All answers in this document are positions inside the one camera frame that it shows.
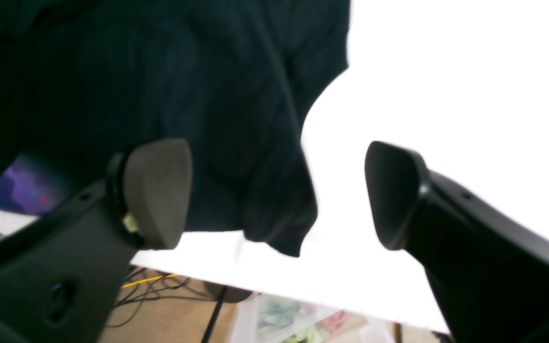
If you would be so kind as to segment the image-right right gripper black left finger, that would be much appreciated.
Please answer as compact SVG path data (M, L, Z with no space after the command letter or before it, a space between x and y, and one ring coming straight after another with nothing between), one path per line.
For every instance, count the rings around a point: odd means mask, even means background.
M0 343L98 341L133 257L185 230L193 176L185 139L116 154L106 176L0 234Z

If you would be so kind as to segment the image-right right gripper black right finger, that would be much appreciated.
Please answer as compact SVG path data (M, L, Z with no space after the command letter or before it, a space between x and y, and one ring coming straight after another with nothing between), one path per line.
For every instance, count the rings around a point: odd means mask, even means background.
M365 177L375 230L423 265L457 343L549 343L549 240L414 150L374 141Z

